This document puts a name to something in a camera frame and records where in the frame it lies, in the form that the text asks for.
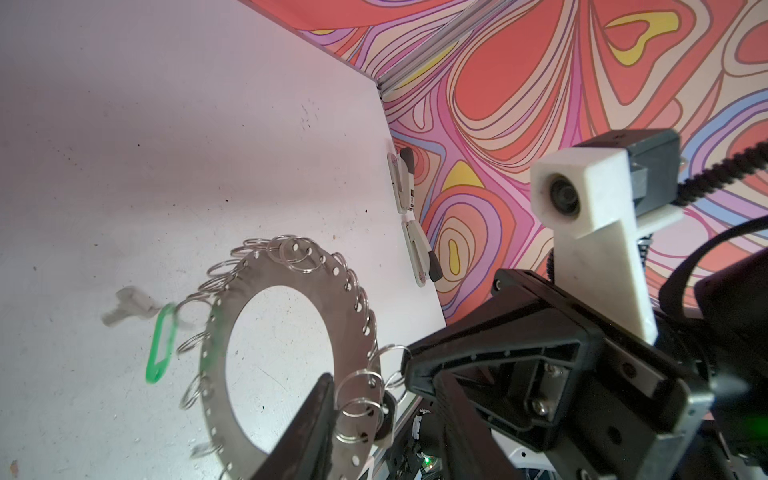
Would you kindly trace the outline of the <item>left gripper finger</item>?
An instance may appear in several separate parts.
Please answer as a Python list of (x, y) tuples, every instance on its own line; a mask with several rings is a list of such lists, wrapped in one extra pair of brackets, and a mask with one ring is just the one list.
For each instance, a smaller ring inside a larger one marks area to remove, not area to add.
[(325, 480), (332, 467), (334, 381), (322, 374), (252, 480)]

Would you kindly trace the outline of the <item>key with green tag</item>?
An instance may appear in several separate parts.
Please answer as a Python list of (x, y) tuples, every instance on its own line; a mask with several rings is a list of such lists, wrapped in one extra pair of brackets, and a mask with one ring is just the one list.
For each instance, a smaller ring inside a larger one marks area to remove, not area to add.
[(145, 368), (145, 382), (157, 384), (166, 374), (173, 356), (179, 328), (178, 305), (161, 306), (149, 294), (135, 286), (123, 287), (115, 293), (116, 306), (103, 314), (106, 327), (116, 327), (128, 319), (153, 320), (153, 331)]

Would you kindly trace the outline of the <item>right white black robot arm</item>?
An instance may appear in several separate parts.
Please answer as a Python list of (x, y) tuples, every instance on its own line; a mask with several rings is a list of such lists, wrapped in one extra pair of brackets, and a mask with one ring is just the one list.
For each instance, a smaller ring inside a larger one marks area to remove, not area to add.
[(611, 131), (537, 160), (531, 207), (549, 272), (500, 269), (492, 296), (412, 345), (408, 391), (432, 401), (426, 452), (445, 479), (521, 479), (495, 440), (563, 479), (741, 479), (767, 471), (767, 254), (704, 279), (706, 241), (651, 297), (644, 259), (686, 206), (767, 166), (759, 143), (680, 180), (671, 129)]

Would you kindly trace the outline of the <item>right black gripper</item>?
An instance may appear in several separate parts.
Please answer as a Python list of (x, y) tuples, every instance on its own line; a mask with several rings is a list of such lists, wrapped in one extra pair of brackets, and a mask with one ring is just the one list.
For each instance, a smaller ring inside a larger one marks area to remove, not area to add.
[(407, 389), (437, 399), (446, 479), (510, 478), (487, 425), (563, 479), (682, 478), (703, 380), (533, 272), (498, 271), (492, 295), (402, 361)]

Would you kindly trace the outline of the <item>metal disc with keyrings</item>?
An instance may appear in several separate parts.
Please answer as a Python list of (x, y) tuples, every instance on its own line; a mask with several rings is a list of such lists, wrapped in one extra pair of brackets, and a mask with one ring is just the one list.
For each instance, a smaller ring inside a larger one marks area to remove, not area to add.
[(394, 425), (400, 394), (383, 368), (369, 295), (346, 258), (298, 235), (250, 238), (212, 266), (185, 300), (207, 310), (180, 351), (197, 372), (180, 405), (200, 407), (224, 479), (251, 479), (318, 378), (335, 384), (327, 479), (367, 479)]

